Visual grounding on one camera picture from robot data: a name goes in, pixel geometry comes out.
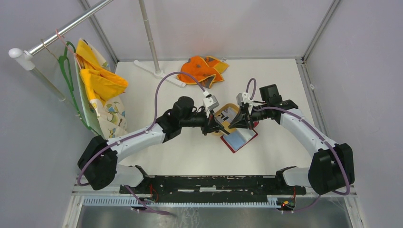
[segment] yellow towel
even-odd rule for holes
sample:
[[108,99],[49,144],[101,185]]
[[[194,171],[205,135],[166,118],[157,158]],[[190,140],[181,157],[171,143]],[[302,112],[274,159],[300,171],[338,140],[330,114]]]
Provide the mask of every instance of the yellow towel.
[[103,69],[91,47],[81,39],[78,41],[76,54],[83,68],[80,76],[89,101],[99,99],[105,105],[107,100],[123,93],[129,86],[124,78]]

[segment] white tabletop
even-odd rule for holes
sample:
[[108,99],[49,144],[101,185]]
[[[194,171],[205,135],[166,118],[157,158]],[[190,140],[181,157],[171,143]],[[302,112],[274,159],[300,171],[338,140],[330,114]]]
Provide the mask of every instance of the white tabletop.
[[[179,71],[185,61],[161,61],[165,73]],[[236,95],[245,92],[251,77],[257,80],[255,99],[261,100],[259,87],[277,84],[283,100],[293,100],[313,123],[308,101],[294,59],[227,60],[224,82],[213,84],[209,92],[220,107],[236,104]],[[145,127],[153,120],[154,94],[159,80],[136,67],[133,62],[119,62],[116,73],[129,82],[120,95],[125,108],[128,132]],[[202,105],[202,91],[196,85],[179,88],[164,82],[158,94],[161,116],[181,96],[189,96],[195,106]],[[140,165],[149,175],[267,175],[287,166],[309,167],[311,158],[305,148],[274,120],[265,120],[255,128],[258,136],[232,153],[218,136],[201,133],[200,128],[182,128],[176,138],[144,149],[124,159],[123,165]]]

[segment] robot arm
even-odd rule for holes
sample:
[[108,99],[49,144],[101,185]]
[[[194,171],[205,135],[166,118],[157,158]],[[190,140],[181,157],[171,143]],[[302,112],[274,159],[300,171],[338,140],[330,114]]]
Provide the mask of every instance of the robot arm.
[[[312,187],[318,194],[325,194],[345,186],[341,170],[330,149],[324,144],[324,140],[336,151],[348,182],[354,183],[353,154],[346,143],[339,145],[313,127],[320,133],[320,137],[316,135],[303,123],[304,116],[298,106],[291,100],[282,100],[276,85],[260,88],[260,94],[263,102],[258,106],[253,106],[253,100],[248,93],[237,96],[240,111],[231,122],[230,128],[253,129],[254,122],[270,118],[289,130],[301,142],[312,157],[311,165],[305,168],[287,167],[277,171],[276,178],[282,185]],[[218,105],[215,97],[208,95],[203,100],[203,106],[199,110],[194,110],[194,101],[183,96],[174,103],[172,109],[156,119],[151,129],[145,127],[109,140],[101,136],[93,138],[78,161],[78,166],[83,169],[95,154],[109,146],[84,171],[87,181],[94,190],[102,189],[109,184],[135,187],[146,174],[140,167],[119,165],[121,160],[149,146],[173,139],[181,133],[182,127],[200,127],[204,135],[216,131],[225,132],[224,127],[214,117],[213,109]],[[288,113],[275,110],[276,108],[286,110]]]
[[[336,151],[347,174],[349,183],[354,183],[353,154],[350,146],[346,143],[339,145],[321,133],[317,128],[310,126],[321,135],[322,139],[319,138],[304,123],[306,122],[305,117],[298,109],[298,106],[291,100],[282,100],[276,85],[260,88],[260,94],[263,104],[258,106],[253,106],[253,100],[251,100],[248,93],[237,96],[240,111],[231,122],[230,128],[253,129],[254,122],[271,118],[298,139],[309,153],[312,162],[310,167],[287,167],[278,171],[276,175],[284,184],[288,186],[311,187],[318,194],[325,194],[345,186],[341,170],[335,162],[330,149],[324,144],[324,140]],[[281,112],[278,109],[286,110],[288,113]]]
[[149,126],[113,139],[94,137],[78,161],[78,167],[83,169],[95,154],[110,146],[84,171],[91,187],[100,190],[109,184],[137,186],[143,180],[144,174],[137,167],[119,165],[124,158],[149,146],[173,139],[181,133],[182,127],[200,127],[204,135],[224,130],[214,117],[213,109],[219,106],[216,98],[209,95],[204,98],[203,104],[199,110],[194,110],[194,101],[183,96],[174,103],[172,109],[157,118],[155,125],[148,131],[146,130]]

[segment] white wall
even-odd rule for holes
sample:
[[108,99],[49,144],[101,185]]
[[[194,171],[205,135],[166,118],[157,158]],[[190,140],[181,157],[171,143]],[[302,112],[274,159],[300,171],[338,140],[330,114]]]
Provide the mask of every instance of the white wall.
[[367,227],[402,227],[403,1],[342,1],[308,70],[331,137],[354,151]]
[[[331,2],[145,0],[145,6],[160,58],[293,58],[304,54]],[[137,0],[115,0],[97,18],[120,59],[151,59]]]
[[[78,172],[77,161],[93,136],[74,113],[8,57],[29,49],[82,12],[76,0],[4,0],[0,7],[0,223],[1,227],[60,227]],[[99,47],[89,22],[66,35]],[[50,46],[58,55],[60,41]],[[47,51],[38,68],[67,94],[56,60]]]

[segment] orange cloth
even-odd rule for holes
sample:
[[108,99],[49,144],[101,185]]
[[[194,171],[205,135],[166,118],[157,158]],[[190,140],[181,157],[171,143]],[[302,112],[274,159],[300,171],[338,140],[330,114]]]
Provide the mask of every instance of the orange cloth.
[[[213,83],[224,81],[221,74],[224,73],[228,67],[229,65],[227,63],[221,62],[212,56],[206,56],[205,58],[193,56],[182,66],[181,71],[191,74],[202,86],[211,88]],[[179,74],[178,79],[188,85],[196,84],[193,79],[184,74]]]

